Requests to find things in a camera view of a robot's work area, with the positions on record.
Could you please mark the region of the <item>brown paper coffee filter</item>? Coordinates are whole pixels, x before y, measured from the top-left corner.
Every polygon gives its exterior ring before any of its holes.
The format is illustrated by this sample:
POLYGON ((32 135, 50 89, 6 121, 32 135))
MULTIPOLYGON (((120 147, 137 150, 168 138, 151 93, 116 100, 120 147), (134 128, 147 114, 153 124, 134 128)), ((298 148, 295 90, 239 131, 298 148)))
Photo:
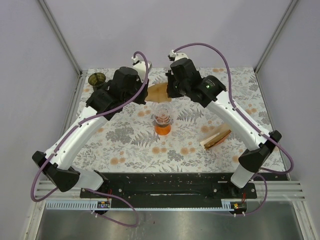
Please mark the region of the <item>brown paper coffee filter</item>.
POLYGON ((171 102, 172 99, 168 97, 166 82, 154 84, 147 89, 146 102, 164 103, 171 102))

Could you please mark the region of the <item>clear plastic dripper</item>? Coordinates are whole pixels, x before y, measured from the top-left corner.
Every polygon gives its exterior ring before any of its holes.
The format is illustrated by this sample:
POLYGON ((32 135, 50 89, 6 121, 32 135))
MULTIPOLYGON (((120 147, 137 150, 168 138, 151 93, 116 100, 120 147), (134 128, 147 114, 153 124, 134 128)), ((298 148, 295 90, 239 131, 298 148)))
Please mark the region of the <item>clear plastic dripper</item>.
POLYGON ((170 102, 154 102, 151 105, 152 114, 159 125, 170 124, 174 117, 174 108, 170 102))

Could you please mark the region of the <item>orange glass carafe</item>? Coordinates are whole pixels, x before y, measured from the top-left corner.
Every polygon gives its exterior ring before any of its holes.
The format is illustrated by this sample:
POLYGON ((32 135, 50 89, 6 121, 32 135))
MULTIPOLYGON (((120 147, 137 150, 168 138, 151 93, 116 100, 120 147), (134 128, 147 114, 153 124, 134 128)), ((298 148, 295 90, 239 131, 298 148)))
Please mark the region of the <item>orange glass carafe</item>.
POLYGON ((158 135, 166 136, 170 133, 171 129, 171 118, 169 116, 161 115, 155 117, 154 130, 158 135))

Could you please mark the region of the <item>orange coffee filter pack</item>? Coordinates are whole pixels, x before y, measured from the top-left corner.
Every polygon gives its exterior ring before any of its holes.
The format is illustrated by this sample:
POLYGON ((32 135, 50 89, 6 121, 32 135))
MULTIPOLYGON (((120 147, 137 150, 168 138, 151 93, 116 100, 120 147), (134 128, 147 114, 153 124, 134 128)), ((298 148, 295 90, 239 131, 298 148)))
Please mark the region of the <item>orange coffee filter pack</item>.
POLYGON ((225 141, 231 132, 231 128, 226 123, 223 123, 212 129, 199 143, 205 150, 208 150, 225 141))

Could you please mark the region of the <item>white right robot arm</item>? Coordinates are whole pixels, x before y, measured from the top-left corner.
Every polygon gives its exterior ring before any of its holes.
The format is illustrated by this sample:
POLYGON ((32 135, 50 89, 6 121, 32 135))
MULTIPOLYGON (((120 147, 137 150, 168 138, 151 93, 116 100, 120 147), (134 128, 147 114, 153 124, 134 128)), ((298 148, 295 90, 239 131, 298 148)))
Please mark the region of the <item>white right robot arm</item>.
POLYGON ((247 182, 259 171, 282 135, 277 130, 269 131, 263 127, 255 130, 258 123, 253 121, 250 125, 244 120, 250 115, 239 105, 232 106, 226 86, 213 75, 202 77, 191 59, 182 56, 171 58, 171 61, 166 73, 168 97, 185 96, 199 103, 221 118, 246 147, 227 186, 228 194, 239 198, 245 193, 247 182))

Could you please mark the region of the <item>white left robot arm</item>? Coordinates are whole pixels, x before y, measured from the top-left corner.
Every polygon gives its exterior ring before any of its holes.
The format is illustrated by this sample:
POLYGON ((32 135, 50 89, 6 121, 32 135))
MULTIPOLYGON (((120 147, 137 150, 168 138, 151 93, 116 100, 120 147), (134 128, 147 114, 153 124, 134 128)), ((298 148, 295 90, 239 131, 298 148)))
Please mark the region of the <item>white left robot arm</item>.
POLYGON ((145 104, 149 69, 150 65, 143 61, 117 69, 111 80, 94 87, 85 107, 67 132, 45 152, 33 154, 33 161, 61 192, 78 187, 91 189, 98 198, 107 195, 109 186, 101 174, 77 168, 73 161, 98 129, 121 112, 126 104, 145 104))

